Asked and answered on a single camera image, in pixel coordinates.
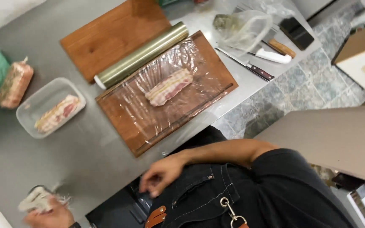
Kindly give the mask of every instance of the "kitchen counter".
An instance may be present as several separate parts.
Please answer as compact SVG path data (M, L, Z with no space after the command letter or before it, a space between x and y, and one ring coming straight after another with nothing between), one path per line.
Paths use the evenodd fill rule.
M13 227L22 226L23 214L17 206L33 186L62 185L59 192L74 198L71 210L75 218L80 218L138 177L151 163L266 85L265 81L218 53L239 87L135 158L94 100L103 91L84 80L59 44L60 39L122 2L47 1L0 29L0 48L4 55L11 61L28 56L29 64L35 69L25 99L54 78L66 77L87 100L84 110L43 140L32 138L22 128L14 110L0 108L0 211ZM184 21L190 34L201 29L215 46L212 20L216 14L229 13L234 8L222 5L224 2L215 0L215 5L204 8L194 8L192 3L182 2L166 7L165 13L172 24ZM314 36L301 14L297 10L296 13L297 20ZM290 47L293 45L282 33L277 34L276 39ZM298 50L297 57L287 65L254 56L250 56L250 60L278 76L319 47L320 43L315 41L304 52L294 49Z

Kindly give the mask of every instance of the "chef's knife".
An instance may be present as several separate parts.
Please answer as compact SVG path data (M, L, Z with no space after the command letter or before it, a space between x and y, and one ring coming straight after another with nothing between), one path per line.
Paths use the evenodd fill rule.
M289 55L281 55L275 52L267 52L263 49L263 47L260 44L257 44L254 49L250 51L250 53L255 54L257 57L267 59L273 62L279 62L287 64L291 62L292 57Z
M266 42L270 47L272 47L274 50L278 51L279 53L283 55L289 55L291 58L295 58L297 55L293 50L291 50L289 47L285 46L284 44L281 44L276 39L274 39L275 34L279 30L279 27L275 24L273 24L270 31L266 34L266 36L263 38L263 41Z
M249 63L247 63L247 64L242 63L241 61L239 61L238 59L236 59L235 57L233 57L232 55L230 55L229 53L227 53L225 50L222 50L222 49L217 48L217 47L215 49L218 50L218 51L220 51L220 52L222 52L222 53L224 53L229 58L231 58L232 60L234 60L235 62L237 62L238 64L246 67L248 70L250 70L251 72L255 73L257 76L259 76L260 78L262 78L265 81L271 81L271 80L273 80L275 78L274 76L271 76L266 71L258 68L255 65L251 65Z

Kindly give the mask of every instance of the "knife handle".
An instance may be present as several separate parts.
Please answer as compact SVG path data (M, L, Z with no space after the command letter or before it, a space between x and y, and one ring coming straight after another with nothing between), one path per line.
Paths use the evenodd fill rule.
M271 81L275 78L274 76L270 75L269 73L267 73L266 71L258 68L255 65L248 64L246 67L249 70L251 70L253 73L255 73L257 76L263 78L266 81Z
M289 47L285 46L284 44L281 44L276 39L271 39L268 41L268 44L274 48L276 51L283 55L289 55L292 58L295 58L297 55L293 50L291 50Z

